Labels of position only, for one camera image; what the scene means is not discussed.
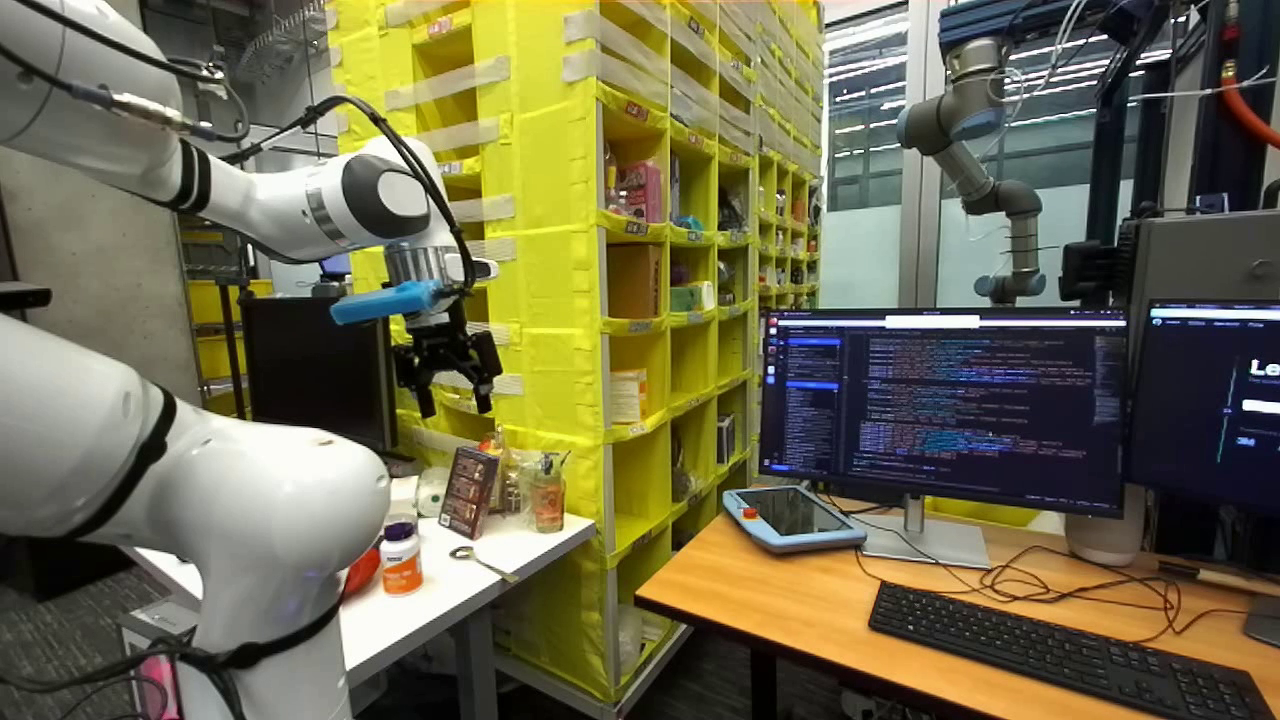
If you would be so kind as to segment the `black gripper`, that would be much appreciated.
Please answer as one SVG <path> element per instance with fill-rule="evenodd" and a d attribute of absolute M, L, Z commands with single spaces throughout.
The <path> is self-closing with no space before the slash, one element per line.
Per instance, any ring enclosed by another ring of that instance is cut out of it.
<path fill-rule="evenodd" d="M 424 419 L 436 415 L 433 380 L 458 370 L 473 383 L 478 413 L 493 413 L 493 389 L 504 370 L 495 339 L 464 324 L 411 328 L 397 353 L 397 380 L 411 391 Z"/>

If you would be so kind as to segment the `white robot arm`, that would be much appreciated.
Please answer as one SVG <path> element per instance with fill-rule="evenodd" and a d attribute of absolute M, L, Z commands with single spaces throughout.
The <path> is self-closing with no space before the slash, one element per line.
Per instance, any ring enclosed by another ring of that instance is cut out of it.
<path fill-rule="evenodd" d="M 334 307 L 397 315 L 411 380 L 501 375 L 464 321 L 482 262 L 428 143 L 381 126 L 313 169 L 250 171 L 200 143 L 180 64 L 109 0 L 0 0 L 0 143 L 76 169 L 278 261 L 362 248 L 391 283 Z M 204 580 L 178 648 L 188 720 L 351 720 L 342 572 L 389 516 L 386 460 L 338 433 L 204 413 L 137 366 L 0 315 L 0 531 L 160 549 Z"/>

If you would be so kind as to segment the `grey background robot arm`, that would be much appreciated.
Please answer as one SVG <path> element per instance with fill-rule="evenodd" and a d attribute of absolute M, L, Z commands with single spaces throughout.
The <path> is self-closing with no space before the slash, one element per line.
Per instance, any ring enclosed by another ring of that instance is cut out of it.
<path fill-rule="evenodd" d="M 1005 118 L 1005 45 L 998 34 L 961 41 L 943 53 L 943 92 L 900 112 L 896 141 L 930 156 L 956 186 L 969 216 L 1009 221 L 1009 271 L 975 274 L 971 293 L 998 307 L 1046 293 L 1042 197 L 1025 181 L 998 181 L 971 141 Z"/>

